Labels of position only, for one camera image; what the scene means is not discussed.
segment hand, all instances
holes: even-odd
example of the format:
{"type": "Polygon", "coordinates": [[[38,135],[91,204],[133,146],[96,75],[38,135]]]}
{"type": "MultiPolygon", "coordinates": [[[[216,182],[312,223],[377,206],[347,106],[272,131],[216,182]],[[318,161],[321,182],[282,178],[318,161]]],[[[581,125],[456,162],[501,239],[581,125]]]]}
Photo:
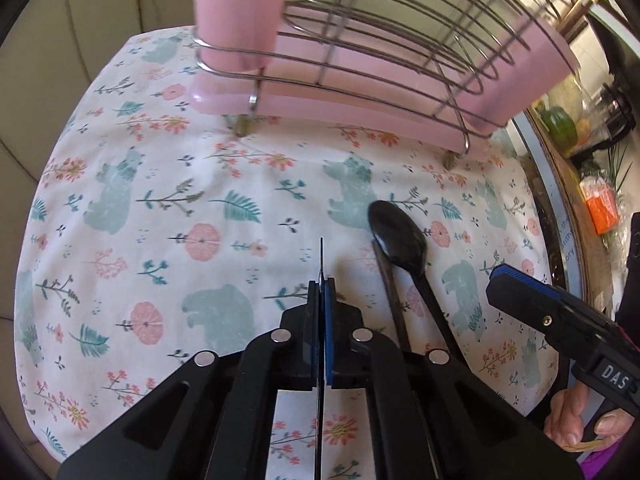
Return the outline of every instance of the hand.
{"type": "MultiPolygon", "coordinates": [[[[576,382],[572,388],[556,393],[551,399],[551,414],[545,420],[545,435],[560,447],[574,447],[582,440],[584,424],[580,415],[587,407],[589,387],[576,382]]],[[[619,441],[634,423],[634,418],[624,410],[613,410],[603,415],[595,427],[602,443],[595,449],[601,451],[619,441]]]]}

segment black spoon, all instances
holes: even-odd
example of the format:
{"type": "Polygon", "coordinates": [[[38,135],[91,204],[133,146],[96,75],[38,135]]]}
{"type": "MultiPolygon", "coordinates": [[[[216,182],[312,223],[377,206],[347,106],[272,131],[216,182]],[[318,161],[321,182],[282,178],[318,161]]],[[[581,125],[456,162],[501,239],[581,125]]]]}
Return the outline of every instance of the black spoon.
{"type": "Polygon", "coordinates": [[[440,304],[424,273],[427,263],[427,241],[411,217],[391,202],[377,200],[369,205],[369,226],[391,263],[406,270],[424,304],[431,312],[449,352],[468,367],[456,338],[444,317],[440,304]]]}

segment fingernail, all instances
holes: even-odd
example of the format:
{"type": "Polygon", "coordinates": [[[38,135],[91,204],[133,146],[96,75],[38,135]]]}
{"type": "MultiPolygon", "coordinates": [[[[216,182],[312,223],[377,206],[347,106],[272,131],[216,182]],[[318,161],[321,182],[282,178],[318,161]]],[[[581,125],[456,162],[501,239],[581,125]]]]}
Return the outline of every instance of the fingernail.
{"type": "Polygon", "coordinates": [[[613,430],[613,427],[616,424],[616,416],[615,415],[605,415],[603,416],[598,423],[596,424],[596,434],[607,433],[607,431],[613,430]]]}

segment dish rack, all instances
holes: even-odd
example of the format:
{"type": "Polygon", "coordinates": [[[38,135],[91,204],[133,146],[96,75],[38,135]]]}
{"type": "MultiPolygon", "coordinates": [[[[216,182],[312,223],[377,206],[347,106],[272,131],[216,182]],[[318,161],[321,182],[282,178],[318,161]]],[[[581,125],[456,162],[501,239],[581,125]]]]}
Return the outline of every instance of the dish rack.
{"type": "Polygon", "coordinates": [[[483,160],[495,130],[578,68],[554,26],[579,1],[195,0],[191,102],[483,160]]]}

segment tablecloth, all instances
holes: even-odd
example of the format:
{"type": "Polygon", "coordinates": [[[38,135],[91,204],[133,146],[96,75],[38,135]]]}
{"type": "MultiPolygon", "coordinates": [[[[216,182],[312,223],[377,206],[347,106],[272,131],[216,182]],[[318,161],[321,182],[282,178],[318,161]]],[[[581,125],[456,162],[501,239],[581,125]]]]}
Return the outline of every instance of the tablecloth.
{"type": "MultiPolygon", "coordinates": [[[[406,210],[428,240],[427,275],[471,369],[521,413],[557,355],[487,304],[507,262],[546,281],[545,244],[504,132],[486,163],[396,134],[260,118],[239,139],[193,110],[190,28],[131,38],[91,84],[33,201],[17,275],[15,351],[24,407],[63,460],[199,350],[240,351],[305,301],[324,272],[368,327],[395,338],[367,205],[406,210]]],[[[398,289],[412,349],[443,346],[408,276],[398,289]]],[[[328,391],[324,477],[370,479],[362,391],[328,391]]],[[[314,397],[283,392],[268,480],[312,471],[314,397]]]]}

